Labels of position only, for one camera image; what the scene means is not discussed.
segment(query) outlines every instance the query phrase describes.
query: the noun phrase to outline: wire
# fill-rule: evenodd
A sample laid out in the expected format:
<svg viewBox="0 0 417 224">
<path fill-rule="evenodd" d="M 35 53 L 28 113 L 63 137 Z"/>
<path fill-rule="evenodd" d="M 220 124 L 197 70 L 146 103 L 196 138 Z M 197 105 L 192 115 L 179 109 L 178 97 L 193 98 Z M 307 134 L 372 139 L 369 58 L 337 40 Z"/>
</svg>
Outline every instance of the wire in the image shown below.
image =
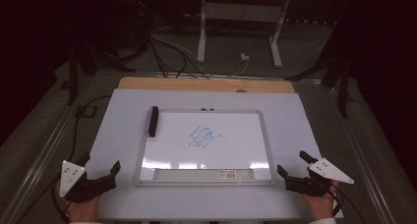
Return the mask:
<svg viewBox="0 0 417 224">
<path fill-rule="evenodd" d="M 154 35 L 153 33 L 151 33 L 151 36 L 153 37 L 153 38 L 151 38 L 151 40 L 152 41 L 158 41 L 158 42 L 161 42 L 161 43 L 163 43 L 163 44 L 165 44 L 165 45 L 167 45 L 167 46 L 170 46 L 170 48 L 173 48 L 173 49 L 175 49 L 175 50 L 177 50 L 177 51 L 179 51 L 179 52 L 181 52 L 181 53 L 183 53 L 184 54 L 184 56 L 190 61 L 190 63 L 191 63 L 191 65 L 193 66 L 193 68 L 199 73 L 199 74 L 201 74 L 204 78 L 206 78 L 206 79 L 209 79 L 209 77 L 207 77 L 206 75 L 209 75 L 208 73 L 206 73 L 203 69 L 202 69 L 202 67 L 199 65 L 199 63 L 197 62 L 197 57 L 190 51 L 190 50 L 188 50 L 187 48 L 185 48 L 185 47 L 183 47 L 183 46 L 180 46 L 180 45 L 177 45 L 177 44 L 174 44 L 174 43 L 171 43 L 171 42 L 168 42 L 168 41 L 166 41 L 166 40 L 163 40 L 163 39 L 160 39 L 160 38 L 158 38 L 156 35 Z M 191 60 L 190 59 L 190 57 L 187 55 L 187 53 L 188 54 L 190 54 L 193 58 L 194 58 L 194 60 L 197 62 L 197 65 L 199 66 L 199 69 L 197 69 L 196 68 L 196 66 L 194 65 L 194 63 L 193 63 L 193 60 Z"/>
<path fill-rule="evenodd" d="M 190 74 L 190 73 L 188 73 L 188 72 L 186 72 L 185 71 L 185 68 L 187 67 L 187 57 L 186 57 L 186 55 L 182 52 L 182 51 L 180 51 L 180 50 L 178 50 L 177 48 L 175 48 L 174 46 L 170 46 L 170 45 L 167 45 L 167 44 L 165 44 L 165 43 L 162 43 L 162 42 L 153 42 L 153 44 L 155 44 L 155 45 L 160 45 L 160 46 L 164 46 L 164 47 L 167 47 L 167 48 L 172 48 L 172 49 L 175 49 L 175 50 L 177 50 L 178 51 L 178 53 L 180 53 L 180 55 L 181 55 L 181 57 L 183 58 L 183 61 L 184 61 L 184 64 L 183 64 L 183 67 L 181 68 L 181 70 L 180 71 L 178 71 L 178 73 L 177 73 L 177 75 L 176 75 L 176 77 L 175 78 L 178 78 L 180 75 L 181 75 L 181 73 L 186 73 L 186 74 L 188 74 L 189 76 L 191 76 L 191 77 L 193 77 L 193 78 L 197 78 L 196 76 L 194 76 L 194 75 L 192 75 L 192 74 Z M 168 67 L 165 63 L 163 63 L 163 61 L 162 61 L 162 59 L 160 58 L 160 56 L 157 56 L 157 58 L 159 58 L 159 61 L 161 61 L 161 63 L 162 63 L 162 65 L 163 66 L 165 66 L 166 68 L 168 68 L 168 69 L 170 69 L 170 70 L 172 70 L 172 71 L 175 71 L 175 72 L 177 72 L 177 70 L 174 70 L 174 69 L 172 69 L 172 68 L 170 68 L 170 67 Z"/>
<path fill-rule="evenodd" d="M 249 61 L 249 60 L 245 60 L 245 67 L 243 68 L 243 70 L 242 70 L 240 73 L 238 73 L 238 74 L 234 74 L 234 75 L 230 75 L 230 76 L 227 76 L 227 77 L 228 77 L 228 78 L 237 77 L 237 76 L 239 76 L 239 75 L 241 75 L 241 74 L 245 73 L 245 72 L 246 72 L 246 70 L 248 69 L 248 61 Z"/>
<path fill-rule="evenodd" d="M 156 48 L 153 46 L 153 43 L 150 41 L 149 42 L 149 44 L 150 44 L 150 46 L 152 47 L 152 50 L 153 50 L 153 56 L 155 57 L 155 59 L 156 59 L 156 63 L 157 63 L 157 65 L 159 66 L 159 70 L 162 72 L 162 74 L 163 74 L 163 77 L 164 78 L 166 78 L 166 75 L 165 75 L 165 70 L 163 69 L 163 66 L 162 66 L 162 64 L 161 64 L 161 59 L 160 58 L 158 58 L 158 54 L 157 54 L 157 51 L 156 51 Z"/>
<path fill-rule="evenodd" d="M 336 188 L 336 190 L 341 194 L 341 196 L 346 197 L 347 201 L 349 201 L 349 203 L 352 205 L 353 209 L 355 209 L 355 211 L 358 213 L 359 217 L 361 218 L 362 222 L 364 224 L 366 224 L 365 218 L 363 217 L 362 213 L 359 211 L 358 207 L 356 207 L 356 205 L 353 203 L 352 200 L 350 200 L 350 198 L 344 194 L 343 191 L 341 191 L 337 186 L 331 184 L 332 186 L 334 186 Z"/>
<path fill-rule="evenodd" d="M 340 211 L 341 207 L 343 206 L 343 203 L 340 203 L 340 200 L 332 192 L 328 192 L 328 194 L 332 196 L 333 199 L 336 201 L 336 207 L 333 210 L 333 216 L 335 216 L 337 212 Z"/>
<path fill-rule="evenodd" d="M 180 45 L 177 45 L 177 44 L 174 44 L 174 43 L 171 43 L 171 42 L 168 42 L 168 41 L 166 41 L 166 40 L 163 40 L 163 39 L 161 39 L 161 38 L 159 38 L 159 37 L 157 37 L 156 35 L 154 35 L 153 33 L 151 33 L 150 34 L 151 36 L 153 36 L 153 38 L 155 38 L 156 40 L 159 40 L 159 41 L 161 41 L 161 42 L 164 42 L 164 43 L 166 43 L 166 44 L 169 44 L 169 45 L 172 45 L 172 46 L 175 46 L 175 47 L 177 47 L 177 48 L 180 48 L 180 49 L 183 49 L 183 50 L 185 50 L 188 54 L 190 54 L 193 58 L 194 58 L 194 60 L 197 62 L 197 57 L 189 50 L 189 49 L 187 49 L 187 48 L 185 48 L 185 47 L 183 47 L 183 46 L 180 46 Z M 200 64 L 197 62 L 197 66 L 199 67 L 199 69 L 200 70 L 197 70 L 201 75 L 203 75 L 203 77 L 205 77 L 206 79 L 208 79 L 208 77 L 207 76 L 205 76 L 205 75 L 209 75 L 209 73 L 207 73 L 207 72 L 205 72 L 203 69 L 202 69 L 202 67 L 200 66 Z"/>
<path fill-rule="evenodd" d="M 70 201 L 70 203 L 68 203 L 67 207 L 65 207 L 65 209 L 64 209 L 65 213 L 67 212 L 68 208 L 70 208 L 71 204 L 72 204 L 72 202 Z"/>
<path fill-rule="evenodd" d="M 254 53 L 254 54 L 257 54 L 260 58 L 261 58 L 261 60 L 263 61 L 263 63 L 265 64 L 265 66 L 267 66 L 271 71 L 273 71 L 277 76 L 279 76 L 280 78 L 283 78 L 283 76 L 277 71 L 277 69 L 275 68 L 275 67 L 272 67 L 269 63 L 268 63 L 268 61 L 264 58 L 264 56 L 261 54 L 261 53 L 259 53 L 259 52 L 257 52 L 257 51 L 253 51 L 253 50 L 251 50 L 251 51 L 249 51 L 248 52 L 248 54 L 250 54 L 250 53 Z"/>
<path fill-rule="evenodd" d="M 73 135 L 73 142 L 72 142 L 72 148 L 71 148 L 71 154 L 68 157 L 68 161 L 71 161 L 73 156 L 74 156 L 74 152 L 75 152 L 75 147 L 76 147 L 76 138 L 77 138 L 77 128 L 78 128 L 78 124 L 79 124 L 79 120 L 80 120 L 80 112 L 83 112 L 83 110 L 85 110 L 90 104 L 92 104 L 93 102 L 97 101 L 98 99 L 101 98 L 107 98 L 107 97 L 111 97 L 111 95 L 103 95 L 101 97 L 92 99 L 91 101 L 89 101 L 86 105 L 84 105 L 82 108 L 80 108 L 80 110 L 76 113 L 76 123 L 75 123 L 75 130 L 74 130 L 74 135 Z M 34 201 L 28 205 L 28 207 L 25 209 L 25 211 L 22 213 L 22 215 L 19 217 L 19 219 L 16 221 L 16 224 L 21 223 L 24 218 L 28 215 L 28 213 L 31 211 L 31 209 L 36 205 L 37 202 L 39 202 L 39 200 L 46 194 L 46 192 L 51 188 L 51 187 L 55 187 L 55 184 L 57 182 L 57 179 L 59 179 L 60 173 L 58 173 L 53 179 L 52 181 L 48 184 L 48 186 L 46 186 L 42 192 L 34 199 Z"/>
<path fill-rule="evenodd" d="M 57 176 L 54 178 L 51 186 L 50 186 L 50 194 L 51 194 L 51 199 L 52 199 L 52 203 L 56 209 L 56 211 L 59 213 L 59 217 L 60 219 L 64 222 L 64 223 L 70 223 L 70 219 L 68 218 L 68 216 L 65 214 L 65 211 L 63 211 L 61 209 L 61 207 L 59 206 L 58 200 L 56 199 L 56 194 L 55 194 L 55 187 L 57 182 L 60 179 L 60 174 L 58 173 Z"/>
<path fill-rule="evenodd" d="M 84 112 L 87 109 L 87 107 L 89 107 L 90 104 L 97 101 L 98 99 L 109 98 L 109 97 L 111 97 L 111 95 L 103 95 L 101 97 L 92 99 L 87 104 L 85 104 L 83 107 L 81 107 L 80 110 L 76 113 L 76 123 L 75 123 L 75 126 L 74 126 L 73 143 L 72 143 L 70 156 L 68 157 L 68 161 L 71 161 L 73 159 L 73 156 L 74 156 L 74 153 L 75 153 L 75 150 L 76 150 L 77 133 L 78 133 L 77 128 L 78 128 L 79 121 L 80 121 L 80 113 Z"/>
</svg>

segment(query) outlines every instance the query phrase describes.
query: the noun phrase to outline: whiteboard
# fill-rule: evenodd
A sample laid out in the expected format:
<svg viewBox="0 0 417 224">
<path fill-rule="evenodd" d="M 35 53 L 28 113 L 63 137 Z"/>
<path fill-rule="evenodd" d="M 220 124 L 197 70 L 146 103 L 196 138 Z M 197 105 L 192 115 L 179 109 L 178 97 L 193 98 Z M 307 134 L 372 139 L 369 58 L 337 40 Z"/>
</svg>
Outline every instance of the whiteboard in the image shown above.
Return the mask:
<svg viewBox="0 0 417 224">
<path fill-rule="evenodd" d="M 155 137 L 141 144 L 134 183 L 274 185 L 267 138 L 257 110 L 159 110 Z"/>
</svg>

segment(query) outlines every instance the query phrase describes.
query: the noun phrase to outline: human hand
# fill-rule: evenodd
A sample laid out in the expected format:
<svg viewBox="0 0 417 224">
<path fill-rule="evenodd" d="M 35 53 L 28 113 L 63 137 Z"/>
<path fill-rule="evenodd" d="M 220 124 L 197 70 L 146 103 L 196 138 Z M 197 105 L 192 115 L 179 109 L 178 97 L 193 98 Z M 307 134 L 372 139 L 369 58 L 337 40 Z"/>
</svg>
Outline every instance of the human hand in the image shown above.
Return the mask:
<svg viewBox="0 0 417 224">
<path fill-rule="evenodd" d="M 60 182 L 55 186 L 55 193 L 59 194 Z M 68 214 L 70 222 L 95 222 L 97 219 L 98 204 L 101 196 L 96 196 L 93 199 L 81 203 L 70 202 L 64 197 L 63 203 Z"/>
<path fill-rule="evenodd" d="M 335 193 L 339 182 L 332 181 L 331 183 L 333 186 L 331 186 L 330 191 Z M 301 194 L 301 198 L 306 202 L 310 216 L 313 220 L 333 217 L 333 197 L 331 195 L 325 194 L 324 196 L 307 196 Z"/>
</svg>

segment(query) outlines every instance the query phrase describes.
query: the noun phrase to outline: sleeve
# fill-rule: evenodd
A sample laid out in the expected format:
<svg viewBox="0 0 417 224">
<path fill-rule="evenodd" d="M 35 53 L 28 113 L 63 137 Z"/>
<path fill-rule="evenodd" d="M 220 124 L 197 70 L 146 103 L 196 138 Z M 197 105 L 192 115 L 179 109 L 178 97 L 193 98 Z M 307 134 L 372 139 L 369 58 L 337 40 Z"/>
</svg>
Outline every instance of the sleeve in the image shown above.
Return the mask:
<svg viewBox="0 0 417 224">
<path fill-rule="evenodd" d="M 310 222 L 310 224 L 336 224 L 336 220 L 334 220 L 334 218 L 326 218 Z"/>
<path fill-rule="evenodd" d="M 102 224 L 100 222 L 70 222 L 70 224 Z"/>
</svg>

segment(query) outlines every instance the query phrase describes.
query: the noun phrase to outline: blue ink drawing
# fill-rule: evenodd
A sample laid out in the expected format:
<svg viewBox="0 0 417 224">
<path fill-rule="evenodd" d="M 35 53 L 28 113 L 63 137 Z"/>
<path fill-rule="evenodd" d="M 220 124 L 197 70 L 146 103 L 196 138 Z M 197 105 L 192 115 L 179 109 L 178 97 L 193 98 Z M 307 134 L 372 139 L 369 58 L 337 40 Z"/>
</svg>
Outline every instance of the blue ink drawing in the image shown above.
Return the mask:
<svg viewBox="0 0 417 224">
<path fill-rule="evenodd" d="M 188 145 L 204 148 L 214 139 L 226 136 L 222 134 L 216 136 L 209 127 L 198 126 L 188 137 L 192 139 Z"/>
</svg>

